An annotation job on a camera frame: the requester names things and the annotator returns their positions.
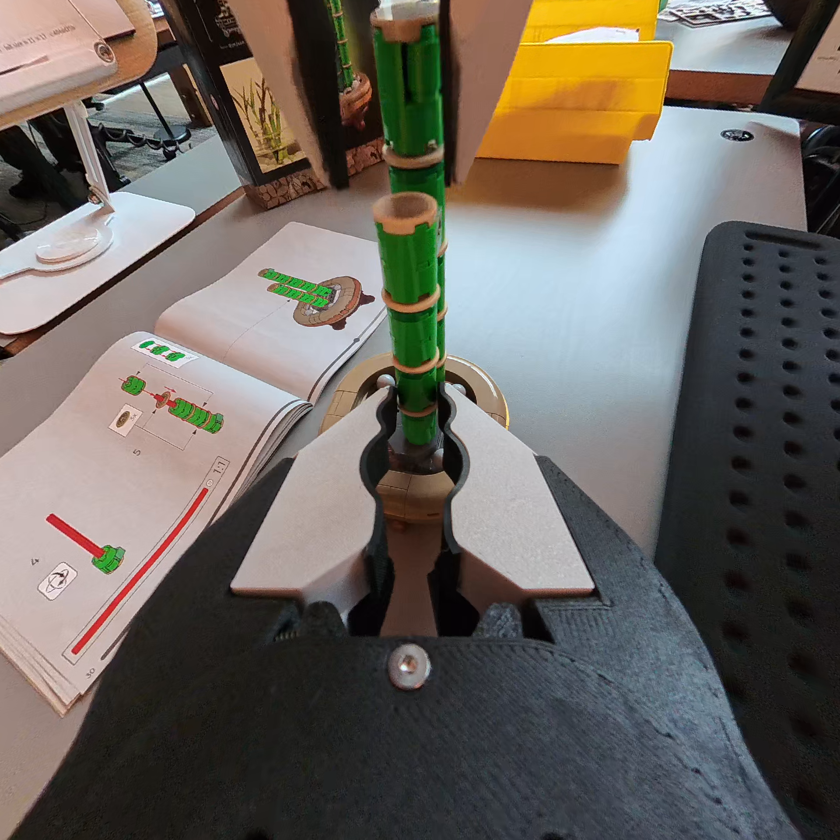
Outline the yellow plastic bin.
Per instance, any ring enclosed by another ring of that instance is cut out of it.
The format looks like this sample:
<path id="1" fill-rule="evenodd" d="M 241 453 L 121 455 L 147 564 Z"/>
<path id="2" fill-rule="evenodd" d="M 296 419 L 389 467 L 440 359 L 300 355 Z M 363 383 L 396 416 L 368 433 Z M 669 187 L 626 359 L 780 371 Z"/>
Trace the yellow plastic bin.
<path id="1" fill-rule="evenodd" d="M 650 140 L 673 46 L 659 2 L 537 1 L 477 158 L 619 165 Z"/>

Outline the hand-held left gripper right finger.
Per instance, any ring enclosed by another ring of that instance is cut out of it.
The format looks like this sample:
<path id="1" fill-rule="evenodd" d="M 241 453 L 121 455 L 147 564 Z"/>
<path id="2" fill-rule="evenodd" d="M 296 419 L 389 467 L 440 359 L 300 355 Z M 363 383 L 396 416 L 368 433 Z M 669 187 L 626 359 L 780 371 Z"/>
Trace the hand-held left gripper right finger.
<path id="1" fill-rule="evenodd" d="M 439 456 L 453 487 L 429 574 L 436 616 L 587 597 L 595 583 L 539 457 L 453 385 L 438 390 Z"/>

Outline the black bamboo set box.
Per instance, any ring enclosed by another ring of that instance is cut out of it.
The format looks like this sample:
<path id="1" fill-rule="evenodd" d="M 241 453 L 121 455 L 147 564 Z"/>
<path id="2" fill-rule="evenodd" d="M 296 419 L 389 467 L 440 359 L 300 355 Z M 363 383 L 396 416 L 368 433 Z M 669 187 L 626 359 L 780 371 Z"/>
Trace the black bamboo set box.
<path id="1" fill-rule="evenodd" d="M 330 66 L 350 176 L 383 161 L 370 15 L 377 2 L 323 2 L 338 46 Z M 245 194 L 261 209 L 323 189 L 230 2 L 163 2 L 167 20 Z"/>

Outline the printed instruction sheet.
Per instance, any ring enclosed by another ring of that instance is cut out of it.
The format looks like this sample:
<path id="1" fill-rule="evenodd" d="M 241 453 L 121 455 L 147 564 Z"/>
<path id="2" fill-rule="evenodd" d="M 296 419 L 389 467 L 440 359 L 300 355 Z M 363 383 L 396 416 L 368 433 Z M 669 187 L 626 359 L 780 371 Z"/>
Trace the printed instruction sheet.
<path id="1" fill-rule="evenodd" d="M 89 53 L 135 31 L 116 1 L 2 1 L 1 71 Z"/>

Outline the building instruction booklet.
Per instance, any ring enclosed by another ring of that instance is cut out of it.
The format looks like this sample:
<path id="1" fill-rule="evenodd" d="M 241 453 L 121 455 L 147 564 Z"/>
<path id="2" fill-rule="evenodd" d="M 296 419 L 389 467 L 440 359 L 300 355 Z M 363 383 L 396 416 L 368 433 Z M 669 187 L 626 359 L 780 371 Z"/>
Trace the building instruction booklet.
<path id="1" fill-rule="evenodd" d="M 2 457 L 2 652 L 61 717 L 385 318 L 375 242 L 288 223 Z"/>

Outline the toy brick bamboo model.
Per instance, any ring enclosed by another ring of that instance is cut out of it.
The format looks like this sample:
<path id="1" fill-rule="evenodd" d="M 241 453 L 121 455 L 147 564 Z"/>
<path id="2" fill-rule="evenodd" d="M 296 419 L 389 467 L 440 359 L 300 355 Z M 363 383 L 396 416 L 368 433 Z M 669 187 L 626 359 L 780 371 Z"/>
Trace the toy brick bamboo model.
<path id="1" fill-rule="evenodd" d="M 509 426 L 504 395 L 489 375 L 449 359 L 445 319 L 445 119 L 439 2 L 396 2 L 371 14 L 391 192 L 373 207 L 383 274 L 382 299 L 392 359 L 375 357 L 339 385 L 324 433 L 366 397 L 372 383 L 395 385 L 397 419 L 388 469 L 377 492 L 387 519 L 440 523 L 453 481 L 443 468 L 438 387 L 464 392 L 491 419 Z M 384 363 L 380 370 L 374 363 Z"/>

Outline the background work table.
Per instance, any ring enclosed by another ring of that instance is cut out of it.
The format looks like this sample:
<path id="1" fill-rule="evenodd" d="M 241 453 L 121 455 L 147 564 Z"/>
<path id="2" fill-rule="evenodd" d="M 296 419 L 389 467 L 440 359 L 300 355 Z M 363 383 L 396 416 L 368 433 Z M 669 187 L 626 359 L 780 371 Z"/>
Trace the background work table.
<path id="1" fill-rule="evenodd" d="M 656 39 L 672 43 L 667 104 L 760 104 L 793 34 L 774 17 L 689 28 L 659 20 Z"/>

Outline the grey desk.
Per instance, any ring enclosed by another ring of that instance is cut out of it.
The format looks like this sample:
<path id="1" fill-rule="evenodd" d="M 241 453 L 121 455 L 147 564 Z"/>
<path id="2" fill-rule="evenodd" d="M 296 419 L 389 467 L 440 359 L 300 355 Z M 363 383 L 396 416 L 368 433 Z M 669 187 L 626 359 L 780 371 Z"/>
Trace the grey desk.
<path id="1" fill-rule="evenodd" d="M 735 143 L 720 132 L 744 129 Z M 196 226 L 2 363 L 2 452 L 123 336 L 235 268 L 289 222 L 375 239 L 378 164 L 344 191 L 261 212 L 218 141 L 129 190 Z M 666 108 L 621 167 L 478 160 L 447 202 L 448 348 L 499 384 L 511 430 L 655 552 L 700 253 L 730 219 L 805 228 L 799 130 L 765 115 Z"/>

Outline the black framed marker sign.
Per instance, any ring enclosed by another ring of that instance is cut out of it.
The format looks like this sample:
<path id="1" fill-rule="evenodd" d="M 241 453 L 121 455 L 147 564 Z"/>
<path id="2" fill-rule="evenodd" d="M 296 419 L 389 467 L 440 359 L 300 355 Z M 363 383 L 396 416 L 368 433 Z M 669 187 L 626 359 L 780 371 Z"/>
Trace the black framed marker sign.
<path id="1" fill-rule="evenodd" d="M 839 124 L 839 2 L 767 1 L 793 37 L 759 105 L 761 112 Z"/>

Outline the white document stand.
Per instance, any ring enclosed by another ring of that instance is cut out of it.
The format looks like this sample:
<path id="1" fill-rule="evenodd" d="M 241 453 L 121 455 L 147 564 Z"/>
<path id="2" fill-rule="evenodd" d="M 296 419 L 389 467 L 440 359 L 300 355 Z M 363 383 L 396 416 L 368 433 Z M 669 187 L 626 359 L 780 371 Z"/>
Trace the white document stand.
<path id="1" fill-rule="evenodd" d="M 80 204 L 33 234 L 9 229 L 1 254 L 2 340 L 45 326 L 148 255 L 195 217 L 180 204 L 109 187 L 85 100 L 141 79 L 158 51 L 146 2 L 118 2 L 132 36 L 100 41 L 91 52 L 37 59 L 2 72 L 2 131 L 63 111 L 86 182 Z"/>

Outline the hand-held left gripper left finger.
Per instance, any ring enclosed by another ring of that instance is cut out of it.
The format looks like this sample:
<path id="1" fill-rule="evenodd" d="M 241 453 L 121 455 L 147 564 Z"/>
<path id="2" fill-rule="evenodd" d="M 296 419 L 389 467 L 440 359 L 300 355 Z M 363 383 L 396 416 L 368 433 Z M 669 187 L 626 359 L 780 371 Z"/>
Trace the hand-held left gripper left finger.
<path id="1" fill-rule="evenodd" d="M 231 583 L 239 595 L 387 607 L 393 583 L 382 499 L 396 389 L 367 397 L 294 458 Z"/>

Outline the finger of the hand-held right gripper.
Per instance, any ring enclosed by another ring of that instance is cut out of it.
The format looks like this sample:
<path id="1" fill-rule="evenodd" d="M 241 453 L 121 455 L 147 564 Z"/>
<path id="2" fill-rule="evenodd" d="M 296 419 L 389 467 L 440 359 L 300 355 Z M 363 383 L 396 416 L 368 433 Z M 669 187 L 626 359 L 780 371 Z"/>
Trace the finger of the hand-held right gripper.
<path id="1" fill-rule="evenodd" d="M 232 1 L 230 5 L 318 179 L 325 186 L 347 188 L 335 37 L 324 2 Z"/>
<path id="2" fill-rule="evenodd" d="M 448 186 L 467 178 L 507 81 L 531 5 L 531 1 L 440 3 Z"/>

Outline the black office chair base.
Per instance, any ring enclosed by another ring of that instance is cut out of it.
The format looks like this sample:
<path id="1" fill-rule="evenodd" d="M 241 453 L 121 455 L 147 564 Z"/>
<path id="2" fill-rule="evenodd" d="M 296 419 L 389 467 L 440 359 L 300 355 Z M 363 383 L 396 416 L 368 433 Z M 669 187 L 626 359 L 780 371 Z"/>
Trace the black office chair base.
<path id="1" fill-rule="evenodd" d="M 98 94 L 87 113 L 94 138 L 106 145 L 152 151 L 166 162 L 193 147 L 186 111 L 165 74 Z"/>

